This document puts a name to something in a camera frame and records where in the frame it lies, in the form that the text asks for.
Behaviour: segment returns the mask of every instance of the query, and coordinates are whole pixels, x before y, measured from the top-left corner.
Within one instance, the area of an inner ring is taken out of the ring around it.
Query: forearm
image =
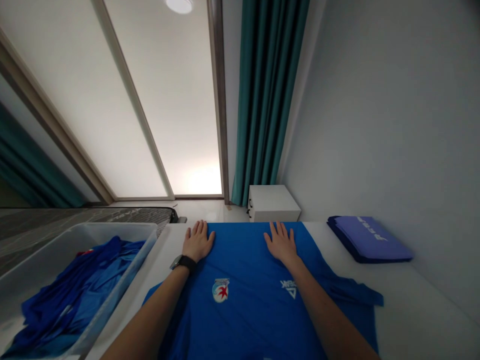
[[[130,320],[101,360],[156,359],[160,344],[189,277],[185,266],[177,266]]]
[[[379,359],[298,256],[293,257],[285,266],[295,280],[329,360]]]

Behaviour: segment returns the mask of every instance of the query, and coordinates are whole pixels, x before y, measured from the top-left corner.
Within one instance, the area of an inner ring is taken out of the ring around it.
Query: door frame
[[[127,62],[115,33],[104,0],[91,0],[96,16],[102,28],[118,72],[135,110],[138,122],[153,157],[158,174],[163,182],[167,196],[163,197],[118,197],[102,177],[100,171],[83,150],[71,133],[66,122],[56,110],[48,96],[43,92],[35,77],[30,73],[21,57],[16,53],[8,38],[0,29],[0,73],[15,90],[20,99],[35,116],[51,139],[57,144],[66,158],[79,172],[88,186],[97,195],[98,204],[110,205],[116,201],[149,201],[175,199],[224,199],[230,203],[229,170],[227,153],[227,111],[225,94],[225,61],[222,0],[203,0],[207,2],[208,30],[210,36],[210,54],[212,64],[213,94],[215,101],[216,129],[218,138],[218,157],[222,194],[174,194],[162,159],[158,152],[152,131],[145,116],[142,103],[130,74]]]

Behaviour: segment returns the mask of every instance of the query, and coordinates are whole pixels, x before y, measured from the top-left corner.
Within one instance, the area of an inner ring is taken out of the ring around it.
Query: logo
[[[211,288],[213,300],[217,303],[223,303],[229,298],[230,279],[215,279],[215,283]]]
[[[297,296],[297,284],[293,280],[280,280],[281,288],[288,291],[293,299]]]
[[[360,216],[357,216],[356,218],[358,219],[359,222],[361,222],[363,224],[364,227],[366,227],[368,229],[369,232],[371,232],[373,234],[373,236],[375,236],[375,239],[380,240],[380,241],[388,241],[386,238],[381,237],[379,234],[377,234],[377,232],[370,227],[368,222],[363,220]]]

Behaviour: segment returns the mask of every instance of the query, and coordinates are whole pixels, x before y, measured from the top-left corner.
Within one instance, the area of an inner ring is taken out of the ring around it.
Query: ceiling light
[[[194,7],[192,0],[165,0],[170,10],[179,14],[188,14]]]

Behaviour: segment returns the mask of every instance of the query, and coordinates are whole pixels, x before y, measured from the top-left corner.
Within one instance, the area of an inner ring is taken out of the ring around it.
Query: white wall
[[[223,1],[223,53],[225,61],[226,137],[228,188],[234,187],[237,162],[237,129],[240,89],[240,44],[242,40],[242,0]]]
[[[480,17],[470,6],[329,1],[283,183],[301,220],[379,219],[480,324]]]
[[[17,120],[23,129],[25,129],[60,171],[83,194],[85,200],[88,202],[98,202],[99,198],[95,195],[78,171],[75,170],[63,152],[58,148],[22,100],[20,100],[15,91],[10,87],[9,83],[1,75],[0,102],[8,109],[10,114]]]

